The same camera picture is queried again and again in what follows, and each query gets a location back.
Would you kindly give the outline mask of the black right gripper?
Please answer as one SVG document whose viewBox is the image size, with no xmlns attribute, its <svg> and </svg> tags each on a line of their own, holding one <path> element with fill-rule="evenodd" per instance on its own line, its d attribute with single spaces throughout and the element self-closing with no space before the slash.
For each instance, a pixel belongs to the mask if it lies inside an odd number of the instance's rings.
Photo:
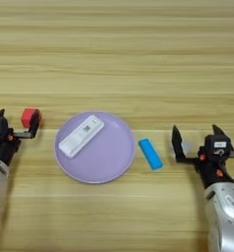
<svg viewBox="0 0 234 252">
<path fill-rule="evenodd" d="M 225 135 L 222 129 L 215 124 L 212 125 L 212 129 L 214 135 Z M 204 147 L 200 147 L 196 157 L 186 157 L 182 148 L 182 137 L 176 126 L 173 126 L 172 129 L 172 146 L 176 161 L 192 164 L 196 173 L 200 176 L 205 189 L 214 183 L 234 183 L 234 179 L 225 170 L 207 157 Z"/>
</svg>

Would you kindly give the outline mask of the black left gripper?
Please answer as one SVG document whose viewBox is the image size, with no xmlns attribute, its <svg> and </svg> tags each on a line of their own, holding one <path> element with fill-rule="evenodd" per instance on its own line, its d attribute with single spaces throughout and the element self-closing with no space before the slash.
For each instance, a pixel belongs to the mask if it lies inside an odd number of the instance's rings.
<svg viewBox="0 0 234 252">
<path fill-rule="evenodd" d="M 0 117 L 3 117 L 5 109 L 0 110 Z M 0 161 L 10 165 L 14 154 L 19 150 L 22 139 L 32 139 L 40 126 L 41 113 L 37 109 L 30 118 L 29 130 L 25 132 L 14 132 L 9 129 L 5 134 L 0 134 Z"/>
</svg>

